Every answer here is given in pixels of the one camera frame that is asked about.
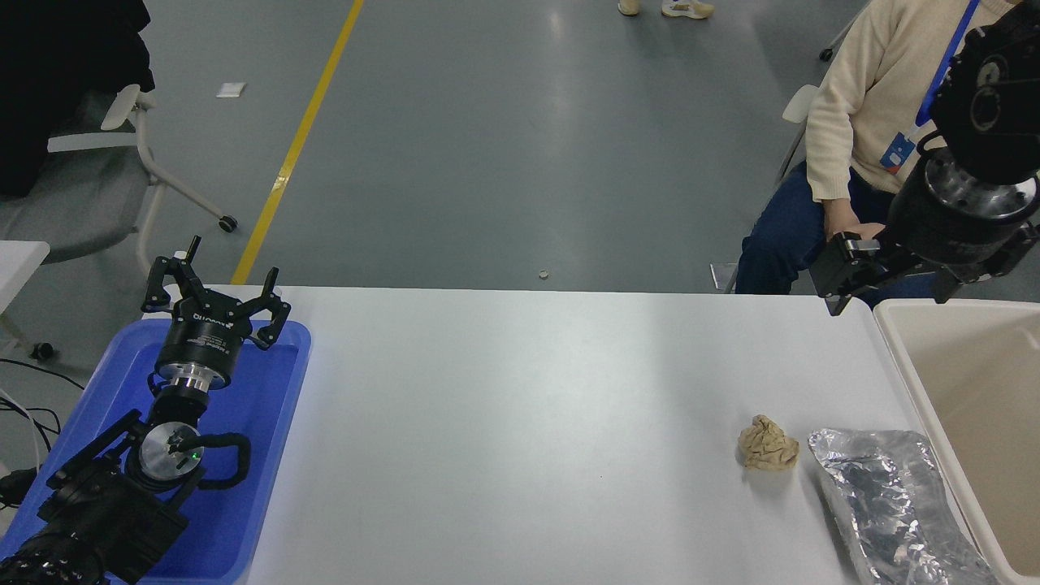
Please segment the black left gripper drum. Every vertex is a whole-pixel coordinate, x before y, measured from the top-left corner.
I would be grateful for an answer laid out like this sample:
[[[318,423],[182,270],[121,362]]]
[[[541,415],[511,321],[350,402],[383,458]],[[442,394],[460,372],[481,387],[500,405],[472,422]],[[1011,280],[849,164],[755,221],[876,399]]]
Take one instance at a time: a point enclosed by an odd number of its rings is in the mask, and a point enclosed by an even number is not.
[[[248,336],[245,319],[228,316],[238,304],[234,297],[182,297],[172,307],[171,329],[154,371],[174,380],[179,371],[199,366],[212,371],[213,382],[231,383]]]

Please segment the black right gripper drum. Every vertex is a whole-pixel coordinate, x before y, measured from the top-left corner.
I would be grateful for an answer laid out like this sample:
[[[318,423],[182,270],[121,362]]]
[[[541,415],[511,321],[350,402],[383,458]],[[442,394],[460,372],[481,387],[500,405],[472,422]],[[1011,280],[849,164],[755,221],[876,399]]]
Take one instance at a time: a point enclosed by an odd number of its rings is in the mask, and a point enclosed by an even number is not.
[[[927,262],[970,264],[995,255],[1036,210],[1036,178],[995,184],[954,162],[921,162],[895,197],[887,228]]]

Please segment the person's right hand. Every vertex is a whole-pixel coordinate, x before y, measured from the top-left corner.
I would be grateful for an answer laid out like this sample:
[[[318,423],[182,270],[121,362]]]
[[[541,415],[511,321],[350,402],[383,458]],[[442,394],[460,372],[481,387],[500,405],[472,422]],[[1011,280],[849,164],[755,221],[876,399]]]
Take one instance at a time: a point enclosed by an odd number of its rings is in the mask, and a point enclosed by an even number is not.
[[[824,231],[827,240],[843,232],[854,232],[860,225],[860,219],[853,210],[849,197],[836,197],[821,203],[824,211]]]

